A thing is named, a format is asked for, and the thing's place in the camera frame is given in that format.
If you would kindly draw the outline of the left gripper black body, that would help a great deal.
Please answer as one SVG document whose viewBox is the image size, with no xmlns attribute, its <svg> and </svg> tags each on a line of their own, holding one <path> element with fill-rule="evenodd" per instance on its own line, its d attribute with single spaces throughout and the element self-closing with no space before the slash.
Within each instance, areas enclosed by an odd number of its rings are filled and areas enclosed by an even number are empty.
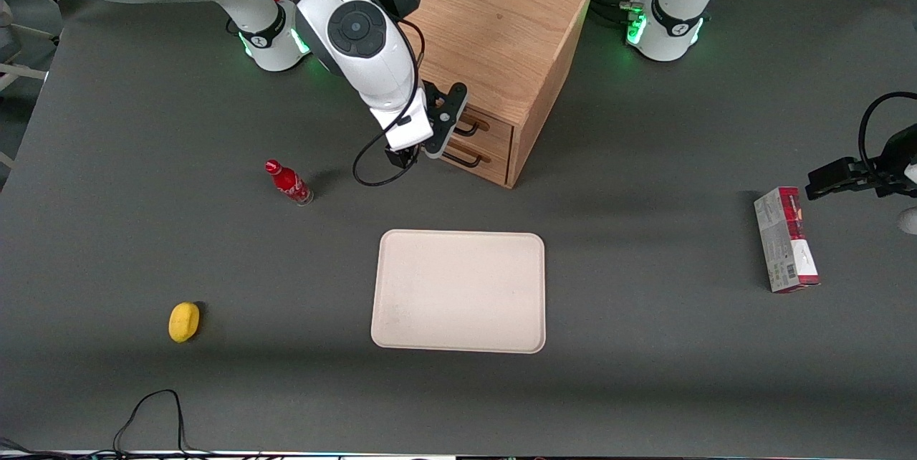
<svg viewBox="0 0 917 460">
<path fill-rule="evenodd" d="M 882 182 L 875 187 L 875 195 L 885 198 L 894 193 L 916 198 L 915 181 L 906 175 L 908 167 L 915 166 L 916 124 L 894 134 L 881 153 L 870 160 L 875 176 Z"/>
</svg>

